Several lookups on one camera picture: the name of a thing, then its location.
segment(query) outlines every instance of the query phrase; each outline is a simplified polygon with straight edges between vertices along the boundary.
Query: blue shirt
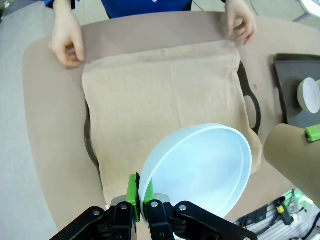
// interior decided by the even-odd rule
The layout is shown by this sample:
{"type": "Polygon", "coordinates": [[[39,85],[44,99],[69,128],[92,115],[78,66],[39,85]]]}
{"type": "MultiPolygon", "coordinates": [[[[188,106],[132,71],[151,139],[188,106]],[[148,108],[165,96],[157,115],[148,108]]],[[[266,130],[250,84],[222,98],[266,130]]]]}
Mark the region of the blue shirt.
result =
{"type": "MultiPolygon", "coordinates": [[[[182,11],[190,0],[101,0],[111,18],[160,12],[182,11]]],[[[44,0],[47,7],[52,8],[54,0],[44,0]]],[[[71,0],[72,9],[75,0],[71,0]]]]}

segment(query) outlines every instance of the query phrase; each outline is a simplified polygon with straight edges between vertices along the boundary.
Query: person's left hand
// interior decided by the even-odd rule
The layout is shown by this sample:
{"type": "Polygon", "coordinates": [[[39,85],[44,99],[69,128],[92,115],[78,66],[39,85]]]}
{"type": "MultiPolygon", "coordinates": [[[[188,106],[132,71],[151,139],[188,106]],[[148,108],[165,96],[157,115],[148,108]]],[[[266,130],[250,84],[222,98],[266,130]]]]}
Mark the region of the person's left hand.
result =
{"type": "Polygon", "coordinates": [[[231,37],[234,31],[245,29],[237,37],[238,40],[244,40],[244,44],[249,43],[257,33],[257,24],[254,14],[244,0],[226,0],[225,1],[226,25],[228,35],[231,37]],[[242,23],[234,28],[235,21],[242,20],[242,23]]]}

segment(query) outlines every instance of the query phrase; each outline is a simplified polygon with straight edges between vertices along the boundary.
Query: person's hand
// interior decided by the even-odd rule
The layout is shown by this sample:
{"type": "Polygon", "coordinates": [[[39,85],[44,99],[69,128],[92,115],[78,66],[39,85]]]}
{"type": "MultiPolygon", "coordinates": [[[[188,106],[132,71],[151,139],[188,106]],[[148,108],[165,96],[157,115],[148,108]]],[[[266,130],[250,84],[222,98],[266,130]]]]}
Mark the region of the person's hand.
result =
{"type": "Polygon", "coordinates": [[[76,68],[85,59],[84,43],[79,21],[72,14],[70,1],[56,0],[55,19],[49,47],[66,67],[76,68]]]}
{"type": "Polygon", "coordinates": [[[225,13],[228,35],[231,37],[234,31],[244,29],[244,32],[238,36],[237,39],[244,40],[244,44],[252,41],[257,32],[257,24],[254,14],[251,12],[245,1],[226,0],[225,13]],[[234,28],[237,19],[242,20],[242,23],[234,28]]]}

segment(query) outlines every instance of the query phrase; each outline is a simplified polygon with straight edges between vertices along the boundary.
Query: screw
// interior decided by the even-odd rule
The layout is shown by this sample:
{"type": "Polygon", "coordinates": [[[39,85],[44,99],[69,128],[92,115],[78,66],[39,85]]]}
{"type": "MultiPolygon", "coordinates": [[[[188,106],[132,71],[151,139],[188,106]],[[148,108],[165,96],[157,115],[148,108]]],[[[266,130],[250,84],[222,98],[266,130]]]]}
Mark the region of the screw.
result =
{"type": "Polygon", "coordinates": [[[156,208],[156,207],[158,207],[158,203],[156,202],[156,201],[153,201],[152,203],[151,203],[151,207],[153,207],[153,208],[156,208]]]}
{"type": "Polygon", "coordinates": [[[187,210],[187,207],[185,205],[181,205],[179,207],[179,209],[180,209],[180,211],[185,211],[185,210],[187,210]]]}
{"type": "Polygon", "coordinates": [[[99,212],[98,210],[95,210],[95,211],[93,211],[93,215],[99,216],[99,215],[100,215],[100,212],[99,212]]]}
{"type": "Polygon", "coordinates": [[[126,210],[126,209],[128,208],[128,206],[127,206],[126,204],[122,204],[122,205],[120,206],[120,208],[121,208],[122,210],[126,210]]]}

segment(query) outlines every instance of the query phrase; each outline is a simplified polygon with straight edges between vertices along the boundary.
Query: beige cloth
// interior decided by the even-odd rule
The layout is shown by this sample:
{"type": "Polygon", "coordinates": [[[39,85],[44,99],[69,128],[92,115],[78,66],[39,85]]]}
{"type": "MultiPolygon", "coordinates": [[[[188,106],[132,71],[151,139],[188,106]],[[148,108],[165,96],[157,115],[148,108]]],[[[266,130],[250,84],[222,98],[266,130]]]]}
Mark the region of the beige cloth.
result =
{"type": "Polygon", "coordinates": [[[230,41],[106,57],[87,64],[82,84],[107,204],[125,195],[153,148],[172,132],[218,123],[239,130],[259,170],[262,144],[250,129],[230,41]]]}

